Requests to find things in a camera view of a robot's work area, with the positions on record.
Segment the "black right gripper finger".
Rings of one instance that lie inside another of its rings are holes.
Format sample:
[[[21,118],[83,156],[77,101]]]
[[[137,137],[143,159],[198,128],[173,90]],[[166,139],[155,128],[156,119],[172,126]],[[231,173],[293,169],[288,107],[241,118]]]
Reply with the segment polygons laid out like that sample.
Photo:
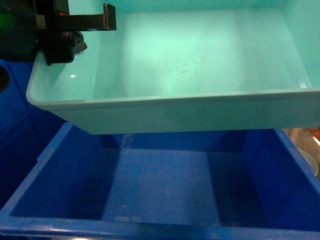
[[[116,31],[116,7],[104,3],[102,14],[45,16],[44,22],[48,31]]]

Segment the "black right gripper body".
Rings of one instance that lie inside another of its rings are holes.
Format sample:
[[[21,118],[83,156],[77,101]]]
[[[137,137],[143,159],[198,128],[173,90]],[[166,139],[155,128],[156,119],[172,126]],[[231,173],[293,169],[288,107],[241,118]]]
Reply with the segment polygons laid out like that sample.
[[[39,27],[47,16],[67,16],[70,14],[67,0],[35,0],[35,22]],[[37,47],[42,50],[47,65],[71,63],[76,54],[88,48],[84,36],[79,31],[49,31],[37,29]]]

